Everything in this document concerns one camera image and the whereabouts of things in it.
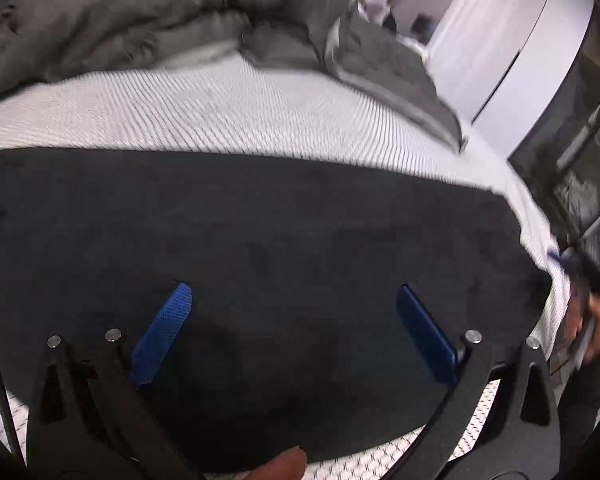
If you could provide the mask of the person's right hand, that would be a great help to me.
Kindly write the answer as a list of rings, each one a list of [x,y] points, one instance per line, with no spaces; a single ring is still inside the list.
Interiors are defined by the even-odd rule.
[[[589,294],[584,300],[580,292],[571,291],[564,336],[570,342],[580,338],[577,367],[591,363],[600,355],[600,296]]]

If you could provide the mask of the person's left hand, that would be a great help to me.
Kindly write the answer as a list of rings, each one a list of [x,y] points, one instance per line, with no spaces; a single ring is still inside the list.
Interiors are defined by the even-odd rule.
[[[245,480],[301,480],[307,466],[306,452],[300,446],[295,446],[250,471]]]

